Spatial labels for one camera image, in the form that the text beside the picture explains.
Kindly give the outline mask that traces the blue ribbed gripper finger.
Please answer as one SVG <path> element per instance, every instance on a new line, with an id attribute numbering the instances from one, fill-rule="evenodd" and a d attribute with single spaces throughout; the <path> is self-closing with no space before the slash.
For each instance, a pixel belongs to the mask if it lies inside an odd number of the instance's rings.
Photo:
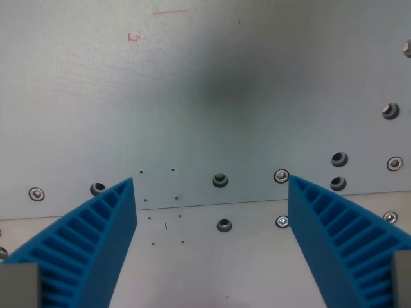
<path id="1" fill-rule="evenodd" d="M 108 307 L 137 226 L 133 179 L 39 232 L 2 263 L 39 267 L 42 307 Z"/>
<path id="2" fill-rule="evenodd" d="M 392 257 L 410 248 L 410 234 L 297 176 L 288 220 L 327 307 L 393 307 Z"/>

